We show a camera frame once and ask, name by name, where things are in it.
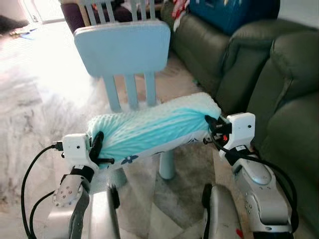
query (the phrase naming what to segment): marble floor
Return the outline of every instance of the marble floor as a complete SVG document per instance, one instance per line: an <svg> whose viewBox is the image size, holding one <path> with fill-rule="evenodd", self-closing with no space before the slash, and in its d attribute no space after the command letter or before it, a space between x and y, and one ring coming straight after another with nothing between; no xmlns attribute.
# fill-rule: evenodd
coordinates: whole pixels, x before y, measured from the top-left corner
<svg viewBox="0 0 319 239"><path fill-rule="evenodd" d="M143 77L136 76L138 96L145 99ZM121 103L127 102L122 77L116 78ZM162 101L200 92L191 74L174 54L156 74ZM68 133L86 131L87 121L107 111L101 79L90 77L65 22L44 25L26 38L0 38L0 235L24 239L20 190L25 171L44 147ZM119 189L117 210L122 239L199 239L202 230L201 192L207 182L231 189L246 239L252 238L243 200L232 182L229 165L212 146L192 144L174 151L176 176L159 174L156 157L124 167L129 182ZM26 211L57 187L65 162L48 151L35 164L26 186ZM35 214L35 233L43 236L50 211L45 200ZM296 239L312 239L301 223Z"/></svg>

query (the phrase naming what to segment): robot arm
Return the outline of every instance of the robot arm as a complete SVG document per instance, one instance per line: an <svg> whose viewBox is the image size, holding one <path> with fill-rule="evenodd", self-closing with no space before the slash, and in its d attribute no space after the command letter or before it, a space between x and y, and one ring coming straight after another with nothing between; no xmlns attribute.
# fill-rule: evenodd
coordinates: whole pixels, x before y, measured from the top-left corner
<svg viewBox="0 0 319 239"><path fill-rule="evenodd" d="M243 113L215 120L205 117L212 132L212 141L230 151L256 157L250 143L254 137L255 116ZM114 163L111 159L98 159L102 148L103 133L97 134L92 145L86 134L71 134L63 139L64 157L69 162L71 173L65 175L61 185L53 194L53 209L48 217L47 238L80 238L83 217L89 203L103 199L100 206L91 212L91 238L119 239L115 209L119 206L117 192L109 188L102 195L88 195L90 182L98 172L99 163ZM255 238L260 235L279 235L292 238L291 219L288 205L276 185L273 171L261 163L233 156L220 150L220 156L232 165L236 185L245 197L245 209L250 219L250 228ZM206 210L206 233L204 239L241 238L239 220L229 192L222 187L210 188L209 199L203 196ZM234 234L225 227L232 221Z"/></svg>
<svg viewBox="0 0 319 239"><path fill-rule="evenodd" d="M217 140L214 140L215 143L218 142L216 144L220 149L219 155L232 166L235 184L244 195L245 210L255 238L260 235L272 238L275 234L280 238L292 238L293 229L288 205L277 188L274 172L262 163L236 157L221 149L223 147L230 152L235 151L258 158L250 148L255 134L255 116L251 113L242 113L228 116L227 119L220 118L219 122L206 117L206 121L210 125L212 137ZM220 202L222 198L218 196L222 194L221 192L220 189L215 189L215 194L212 193L211 196L214 199L210 200L210 205L206 205L206 208L224 207ZM220 235L216 234L218 223L213 225L215 228L210 230L208 239L220 238Z"/></svg>
<svg viewBox="0 0 319 239"><path fill-rule="evenodd" d="M103 133L93 143L86 134L70 134L63 138L63 157L71 169L64 175L60 187L53 193L53 208L48 216L46 239L79 239L82 235L84 213L91 207L91 238L119 239L115 209L119 206L118 193L114 187L89 196L90 183L98 173L98 162L114 163L98 159L102 148Z"/></svg>

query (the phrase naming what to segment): child's chair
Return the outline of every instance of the child's chair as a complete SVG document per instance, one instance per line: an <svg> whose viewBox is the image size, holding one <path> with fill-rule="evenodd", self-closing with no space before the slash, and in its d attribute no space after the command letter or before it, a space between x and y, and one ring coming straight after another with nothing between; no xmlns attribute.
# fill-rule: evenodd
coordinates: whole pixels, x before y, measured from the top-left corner
<svg viewBox="0 0 319 239"><path fill-rule="evenodd" d="M121 112L114 81L115 75L124 75L130 110L138 110L143 103L138 102L134 74L144 73L147 106L157 104L155 72L166 66L170 29L166 23L155 19L154 0L150 0L152 19L146 20L145 0L141 1L142 19L136 16L136 2L132 0L134 22L114 22L110 0L81 0L91 6L95 3L100 19L104 19L101 3L107 6L111 23L79 28L75 31L74 41L88 73L94 77L103 77L110 108ZM92 9L88 9L91 22L95 22ZM164 179L174 176L173 152L163 152L160 156L159 174Z"/></svg>

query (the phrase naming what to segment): sofa armrest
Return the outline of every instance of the sofa armrest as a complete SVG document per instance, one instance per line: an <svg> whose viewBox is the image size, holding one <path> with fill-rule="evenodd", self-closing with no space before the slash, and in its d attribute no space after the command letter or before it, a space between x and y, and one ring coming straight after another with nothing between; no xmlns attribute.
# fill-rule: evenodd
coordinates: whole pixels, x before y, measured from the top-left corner
<svg viewBox="0 0 319 239"><path fill-rule="evenodd" d="M279 37L272 46L247 111L255 114L255 144L265 139L274 113L296 97L318 90L319 35L303 31Z"/></svg>
<svg viewBox="0 0 319 239"><path fill-rule="evenodd" d="M170 30L173 31L174 19L171 17L171 12L174 9L174 4L171 1L163 2L161 9L160 9L160 17L162 21L166 22Z"/></svg>
<svg viewBox="0 0 319 239"><path fill-rule="evenodd" d="M273 40L305 29L309 28L286 20L268 19L246 24L232 35L223 60L223 79L216 95L224 112L246 111L258 77L269 58Z"/></svg>
<svg viewBox="0 0 319 239"><path fill-rule="evenodd" d="M224 59L224 72L234 64L239 47L269 50L278 36L308 29L307 26L282 19L261 20L242 26L230 38Z"/></svg>

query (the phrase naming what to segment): cable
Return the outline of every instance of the cable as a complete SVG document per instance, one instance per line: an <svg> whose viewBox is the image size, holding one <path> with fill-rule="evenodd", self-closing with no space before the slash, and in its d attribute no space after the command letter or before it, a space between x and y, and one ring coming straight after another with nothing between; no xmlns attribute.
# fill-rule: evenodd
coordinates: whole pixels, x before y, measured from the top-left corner
<svg viewBox="0 0 319 239"><path fill-rule="evenodd" d="M292 182L292 180L290 179L290 177L280 167L278 167L277 165L275 165L275 164L273 164L271 162L268 162L268 161L265 161L265 160L261 160L261 159L255 158L255 157L247 156L247 155L238 153L236 151L230 151L230 150L224 148L223 146L221 146L214 139L213 136L211 137L211 140L212 140L212 142L216 145L216 147L219 150L223 150L225 153L229 153L229 154L231 154L231 155L233 155L235 157L239 157L239 158L243 158L243 159L246 159L246 160L250 160L250 161L254 161L254 162L257 162L257 163L261 163L261 164L267 165L268 167L271 167L274 170L276 170L277 172L279 172L286 179L286 181L288 182L288 184L289 184L289 186L291 188L292 198L290 197L290 195L287 192L286 188L283 187L283 185L281 185L281 186L283 187L283 191L286 193L287 199L291 203L291 207L292 207L291 225L292 225L292 229L293 229L293 233L294 233L297 230L298 225L299 225L299 217L298 217L298 212L297 212L297 200L298 199L297 199L297 191L296 191L295 185Z"/></svg>
<svg viewBox="0 0 319 239"><path fill-rule="evenodd" d="M43 196L42 198L40 198L33 206L31 214L30 214L30 219L29 219L29 225L30 225L30 233L32 235L33 238L36 238L35 234L34 234L34 230L33 230L33 216L35 213L35 210L37 208L37 206L47 197L49 197L50 195L52 195L54 193L54 191L48 193L47 195Z"/></svg>
<svg viewBox="0 0 319 239"><path fill-rule="evenodd" d="M24 189L25 189L25 183L26 183L26 180L28 178L28 175L31 171L31 168L33 167L34 163L38 160L38 158L41 156L41 154L43 154L45 151L51 149L51 148L55 148L55 145L51 145L45 149L43 149L35 158L34 160L31 162L30 166L28 167L25 175L24 175L24 178L23 178L23 181L22 181L22 187L21 187L21 213L22 213L22 221L23 221L23 226L24 226L24 230L25 230L25 233L27 235L27 237L29 239L33 239L32 237L32 234L29 230L29 227L28 227L28 223L27 223L27 220L26 220L26 214L25 214L25 205L24 205Z"/></svg>

